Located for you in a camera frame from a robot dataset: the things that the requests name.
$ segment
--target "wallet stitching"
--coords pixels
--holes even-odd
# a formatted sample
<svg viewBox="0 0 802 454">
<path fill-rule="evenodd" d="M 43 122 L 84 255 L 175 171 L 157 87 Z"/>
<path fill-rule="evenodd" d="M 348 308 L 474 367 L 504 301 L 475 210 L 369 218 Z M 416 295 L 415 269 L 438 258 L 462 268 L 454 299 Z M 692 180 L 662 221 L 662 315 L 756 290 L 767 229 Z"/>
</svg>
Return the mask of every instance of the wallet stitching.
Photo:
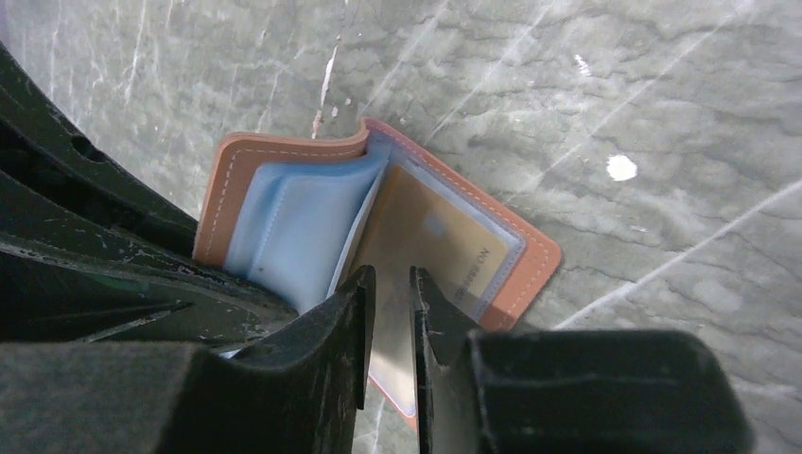
<svg viewBox="0 0 802 454">
<path fill-rule="evenodd" d="M 232 170 L 234 169 L 234 163 L 236 162 L 236 158 L 239 156 L 239 153 L 247 151 L 250 153 L 279 154 L 279 155 L 286 154 L 291 156 L 345 156 L 357 152 L 362 148 L 364 148 L 364 145 L 360 145 L 357 148 L 349 149 L 347 151 L 341 151 L 339 153 L 306 153 L 301 151 L 285 151 L 282 149 L 254 149 L 254 148 L 240 148 L 237 151 L 235 151 L 231 157 L 231 162 L 228 165 L 228 169 L 226 169 L 226 177 L 225 180 L 223 181 L 222 191 L 220 191 L 220 199 L 218 201 L 218 206 L 215 209 L 215 217 L 212 220 L 212 230 L 209 234 L 209 242 L 206 244 L 206 251 L 203 253 L 203 260 L 204 261 L 208 260 L 209 254 L 212 251 L 212 243 L 215 240 L 215 232 L 217 231 L 218 228 L 218 218 L 220 216 L 220 210 L 222 209 L 223 202 L 225 201 L 226 192 L 228 191 L 228 183 L 231 180 L 231 174 Z"/>
<path fill-rule="evenodd" d="M 390 131 L 390 130 L 389 130 L 387 127 L 385 127 L 384 125 L 381 125 L 381 124 L 375 124 L 375 127 L 376 127 L 377 129 L 379 129 L 380 131 L 382 131 L 382 132 L 384 132 L 384 133 L 388 134 L 389 136 L 395 136 L 395 135 L 396 135 L 396 134 L 394 133 L 394 131 Z M 411 153 L 412 153 L 412 154 L 414 154 L 415 156 L 418 156 L 419 158 L 426 159 L 426 158 L 425 158 L 425 156 L 423 156 L 423 155 L 422 155 L 422 153 L 421 153 L 420 151 L 417 151 L 416 149 L 414 149 L 414 148 L 410 147 L 410 145 L 409 145 L 409 144 L 407 144 L 407 143 L 405 143 L 405 141 L 403 141 L 403 140 L 402 140 L 400 145 L 401 145 L 402 147 L 406 148 L 406 149 L 407 149 L 407 151 L 411 152 Z M 543 249 L 543 253 L 544 253 L 543 263 L 540 265 L 540 268 L 537 270 L 537 272 L 534 274 L 534 276 L 533 276 L 533 277 L 532 277 L 532 278 L 529 280 L 529 283 L 527 283 L 527 285 L 524 287 L 524 289 L 523 289 L 523 290 L 521 290 L 521 293 L 520 293 L 520 294 L 518 295 L 518 297 L 515 299 L 515 301 L 513 302 L 513 305 L 512 305 L 512 306 L 510 306 L 510 308 L 509 308 L 508 310 L 505 310 L 505 311 L 504 311 L 504 317 L 501 319 L 501 321 L 500 321 L 500 322 L 498 322 L 498 326 L 496 326 L 496 329 L 499 329 L 501 326 L 503 326 L 503 325 L 504 325 L 504 324 L 507 322 L 507 320 L 510 318 L 510 312 L 512 312 L 513 310 L 515 310 L 515 308 L 518 306 L 518 304 L 519 304 L 519 303 L 521 302 L 521 300 L 523 299 L 524 295 L 525 295 L 525 294 L 526 294 L 526 293 L 529 291 L 529 289 L 532 287 L 532 285 L 533 285 L 533 284 L 534 284 L 534 282 L 537 280 L 537 278 L 540 276 L 540 274 L 542 274 L 542 273 L 543 273 L 543 270 L 546 268 L 546 265 L 549 263 L 549 250 L 546 248 L 546 246 L 545 246 L 545 245 L 544 245 L 544 244 L 543 244 L 543 243 L 542 243 L 542 242 L 541 242 L 539 239 L 537 239 L 536 237 L 532 236 L 532 234 L 530 234 L 529 232 L 527 232 L 527 231 L 526 231 L 525 229 L 523 229 L 522 227 L 519 227 L 519 226 L 518 226 L 518 225 L 515 223 L 515 221 L 514 221 L 514 220 L 508 219 L 507 217 L 505 217 L 504 215 L 502 215 L 501 213 L 499 213 L 499 212 L 498 212 L 498 210 L 496 210 L 496 208 L 494 208 L 494 207 L 490 206 L 490 205 L 489 205 L 489 204 L 488 204 L 486 201 L 483 201 L 482 199 L 480 199 L 479 197 L 477 197 L 477 196 L 476 196 L 476 195 L 475 195 L 473 192 L 471 192 L 471 190 L 470 190 L 470 189 L 468 189 L 468 188 L 466 188 L 466 187 L 463 187 L 463 186 L 462 186 L 462 184 L 460 184 L 459 182 L 455 181 L 455 180 L 454 180 L 454 179 L 452 179 L 451 177 L 449 177 L 449 176 L 445 175 L 445 174 L 442 172 L 442 170 L 441 170 L 441 169 L 439 169 L 439 168 L 437 168 L 437 167 L 434 167 L 434 166 L 433 166 L 433 167 L 431 167 L 431 169 L 432 169 L 432 170 L 434 170 L 435 172 L 439 173 L 439 174 L 440 174 L 440 176 L 442 176 L 443 178 L 447 179 L 447 180 L 448 180 L 449 182 L 451 182 L 452 184 L 455 184 L 455 185 L 456 185 L 457 187 L 459 187 L 459 189 L 461 189 L 461 190 L 462 190 L 462 191 L 463 191 L 465 194 L 467 194 L 468 196 L 470 196 L 470 197 L 471 197 L 471 198 L 472 198 L 474 201 L 477 201 L 477 202 L 479 202 L 479 203 L 480 203 L 482 206 L 484 206 L 485 208 L 487 208 L 487 209 L 489 209 L 490 211 L 492 211 L 494 214 L 496 214 L 496 216 L 499 216 L 500 218 L 502 218 L 502 219 L 506 220 L 507 222 L 509 222 L 510 224 L 512 224 L 512 225 L 513 225 L 513 226 L 514 226 L 516 229 L 520 229 L 520 230 L 521 230 L 521 232 L 522 232 L 522 233 L 523 233 L 523 234 L 524 234 L 524 235 L 525 235 L 527 238 L 529 238 L 530 240 L 532 240 L 532 241 L 534 241 L 535 243 L 537 243 L 537 244 L 538 244 L 538 246 L 540 246 L 540 247 Z"/>
</svg>

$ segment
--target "tan leather wallet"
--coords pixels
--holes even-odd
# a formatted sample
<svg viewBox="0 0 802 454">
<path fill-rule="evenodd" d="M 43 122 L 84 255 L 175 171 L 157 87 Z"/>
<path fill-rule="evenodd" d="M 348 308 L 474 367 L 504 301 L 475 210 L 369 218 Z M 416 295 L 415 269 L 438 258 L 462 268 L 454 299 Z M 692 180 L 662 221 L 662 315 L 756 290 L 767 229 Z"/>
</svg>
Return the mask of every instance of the tan leather wallet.
<svg viewBox="0 0 802 454">
<path fill-rule="evenodd" d="M 299 312 L 348 271 L 376 268 L 370 377 L 414 426 L 411 266 L 488 330 L 510 329 L 560 263 L 559 247 L 399 131 L 347 139 L 238 132 L 222 139 L 193 257 Z"/>
</svg>

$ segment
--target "brown leather wallet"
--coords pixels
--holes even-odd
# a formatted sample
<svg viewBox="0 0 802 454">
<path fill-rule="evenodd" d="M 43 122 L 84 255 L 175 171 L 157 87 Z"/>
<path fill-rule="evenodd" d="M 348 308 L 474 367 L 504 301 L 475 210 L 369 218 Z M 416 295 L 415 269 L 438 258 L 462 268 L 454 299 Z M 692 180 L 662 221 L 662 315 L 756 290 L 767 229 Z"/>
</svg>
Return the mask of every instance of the brown leather wallet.
<svg viewBox="0 0 802 454">
<path fill-rule="evenodd" d="M 377 177 L 377 194 L 365 219 L 354 221 L 353 241 L 342 246 L 347 255 L 342 274 L 364 264 L 376 268 L 371 379 L 414 426 L 405 306 L 410 267 L 427 268 L 449 299 L 484 328 L 510 329 L 560 263 L 560 249 L 552 240 L 399 131 L 365 118 L 347 139 L 254 133 L 223 138 L 206 188 L 193 258 L 226 267 L 237 220 L 262 166 L 331 166 L 375 152 L 389 152 L 389 162 Z M 289 209 L 312 210 L 313 204 Z M 277 213 L 271 216 L 283 216 Z"/>
</svg>

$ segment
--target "marble surface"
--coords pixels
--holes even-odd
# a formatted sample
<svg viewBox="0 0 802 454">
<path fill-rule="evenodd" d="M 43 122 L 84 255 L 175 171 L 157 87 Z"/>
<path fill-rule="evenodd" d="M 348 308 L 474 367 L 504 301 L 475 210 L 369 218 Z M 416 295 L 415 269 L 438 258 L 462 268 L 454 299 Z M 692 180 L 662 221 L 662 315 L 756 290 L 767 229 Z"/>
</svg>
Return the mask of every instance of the marble surface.
<svg viewBox="0 0 802 454">
<path fill-rule="evenodd" d="M 562 246 L 520 329 L 693 332 L 757 452 L 802 452 L 799 2 L 6 3 L 39 86 L 187 212 L 222 134 L 377 116 Z M 416 451 L 374 389 L 354 450 Z"/>
</svg>

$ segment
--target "white spot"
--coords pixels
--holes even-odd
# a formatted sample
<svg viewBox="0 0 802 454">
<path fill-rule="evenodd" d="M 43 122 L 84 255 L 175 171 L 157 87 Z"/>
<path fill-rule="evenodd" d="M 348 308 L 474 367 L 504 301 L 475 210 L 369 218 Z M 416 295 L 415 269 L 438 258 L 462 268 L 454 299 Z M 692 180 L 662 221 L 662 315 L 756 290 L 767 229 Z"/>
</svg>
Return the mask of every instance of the white spot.
<svg viewBox="0 0 802 454">
<path fill-rule="evenodd" d="M 323 74 L 323 84 L 321 85 L 321 108 L 315 113 L 315 118 L 312 120 L 312 138 L 318 136 L 318 129 L 323 123 L 323 104 L 325 104 L 325 96 L 328 93 L 328 83 L 331 81 L 331 70 L 334 68 L 334 59 L 337 57 L 337 46 L 331 52 L 331 58 L 326 64 L 325 74 Z"/>
<path fill-rule="evenodd" d="M 755 0 L 736 0 L 735 12 L 739 16 L 745 16 L 755 10 Z"/>
<path fill-rule="evenodd" d="M 607 158 L 607 174 L 616 182 L 626 182 L 637 176 L 637 166 L 623 154 Z"/>
<path fill-rule="evenodd" d="M 579 54 L 574 55 L 574 60 L 577 62 L 577 66 L 579 66 L 579 74 L 589 78 L 591 75 L 590 73 L 590 66 L 584 61 L 582 56 Z"/>
<path fill-rule="evenodd" d="M 221 354 L 220 354 L 220 357 L 221 357 L 221 358 L 226 358 L 226 359 L 231 359 L 231 358 L 233 358 L 233 357 L 234 357 L 234 355 L 236 355 L 237 353 L 239 353 L 239 350 L 242 350 L 242 349 L 240 348 L 240 349 L 234 350 L 234 351 L 232 351 L 232 352 L 225 352 L 225 353 L 221 353 Z"/>
<path fill-rule="evenodd" d="M 306 52 L 306 46 L 302 45 L 301 48 L 298 49 L 298 52 L 295 53 L 295 57 L 293 57 L 292 59 L 293 60 L 298 60 L 298 57 L 301 57 L 302 55 L 304 55 L 305 52 Z"/>
</svg>

